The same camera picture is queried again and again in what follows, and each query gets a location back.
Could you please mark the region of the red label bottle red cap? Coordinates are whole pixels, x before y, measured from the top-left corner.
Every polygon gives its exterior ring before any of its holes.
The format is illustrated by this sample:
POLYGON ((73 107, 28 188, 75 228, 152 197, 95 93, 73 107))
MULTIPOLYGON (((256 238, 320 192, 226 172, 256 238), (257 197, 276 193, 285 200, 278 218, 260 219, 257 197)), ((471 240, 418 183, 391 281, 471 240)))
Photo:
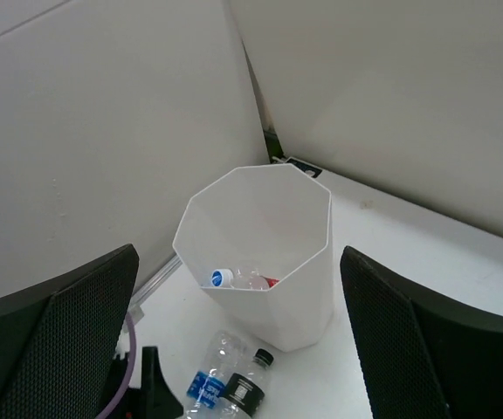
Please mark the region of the red label bottle red cap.
POLYGON ((265 291, 278 283, 278 279, 262 275, 255 267, 240 267, 235 270, 231 286, 235 289, 265 291))

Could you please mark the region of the blue label clear bottle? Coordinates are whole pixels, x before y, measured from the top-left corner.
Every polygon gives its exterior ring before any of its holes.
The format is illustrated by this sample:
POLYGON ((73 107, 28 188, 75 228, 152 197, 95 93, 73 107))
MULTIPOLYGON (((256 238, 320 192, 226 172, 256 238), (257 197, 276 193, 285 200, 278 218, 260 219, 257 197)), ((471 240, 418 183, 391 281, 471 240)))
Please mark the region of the blue label clear bottle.
POLYGON ((212 418, 228 380, 248 353, 245 340, 225 330, 218 331, 187 389, 183 418, 212 418))

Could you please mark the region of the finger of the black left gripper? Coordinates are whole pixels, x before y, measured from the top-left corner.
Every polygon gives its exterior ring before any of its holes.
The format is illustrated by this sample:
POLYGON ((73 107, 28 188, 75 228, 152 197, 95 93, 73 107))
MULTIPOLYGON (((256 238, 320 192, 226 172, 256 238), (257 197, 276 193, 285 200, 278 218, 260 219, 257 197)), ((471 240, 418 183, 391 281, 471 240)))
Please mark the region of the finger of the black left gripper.
POLYGON ((141 385, 127 391, 125 418, 176 419, 183 406, 165 381, 157 347, 144 347, 141 353, 141 385))

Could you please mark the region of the clear bottle white blue cap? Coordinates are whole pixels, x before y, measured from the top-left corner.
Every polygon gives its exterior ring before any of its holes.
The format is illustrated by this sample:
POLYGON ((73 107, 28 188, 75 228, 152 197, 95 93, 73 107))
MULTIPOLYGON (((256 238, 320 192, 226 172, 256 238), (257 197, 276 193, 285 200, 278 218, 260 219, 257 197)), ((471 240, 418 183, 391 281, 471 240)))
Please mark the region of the clear bottle white blue cap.
POLYGON ((216 288, 232 288, 234 272, 228 268, 214 270, 210 276, 210 283, 216 288))

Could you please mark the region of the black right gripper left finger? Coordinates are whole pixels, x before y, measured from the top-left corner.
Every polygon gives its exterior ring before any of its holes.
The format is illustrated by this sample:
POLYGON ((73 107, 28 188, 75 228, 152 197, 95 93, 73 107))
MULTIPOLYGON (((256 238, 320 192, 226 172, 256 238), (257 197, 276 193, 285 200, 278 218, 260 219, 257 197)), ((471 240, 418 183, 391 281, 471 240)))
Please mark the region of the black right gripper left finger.
POLYGON ((0 298, 0 418, 94 418, 134 289, 120 248, 0 298))

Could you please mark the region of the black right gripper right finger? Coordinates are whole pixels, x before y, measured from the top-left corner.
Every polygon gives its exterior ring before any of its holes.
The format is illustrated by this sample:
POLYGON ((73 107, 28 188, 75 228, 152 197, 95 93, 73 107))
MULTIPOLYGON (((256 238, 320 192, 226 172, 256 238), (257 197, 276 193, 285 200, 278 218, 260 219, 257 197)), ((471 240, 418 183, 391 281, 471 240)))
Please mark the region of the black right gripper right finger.
POLYGON ((374 418, 503 418, 503 316, 351 246, 340 272, 374 418))

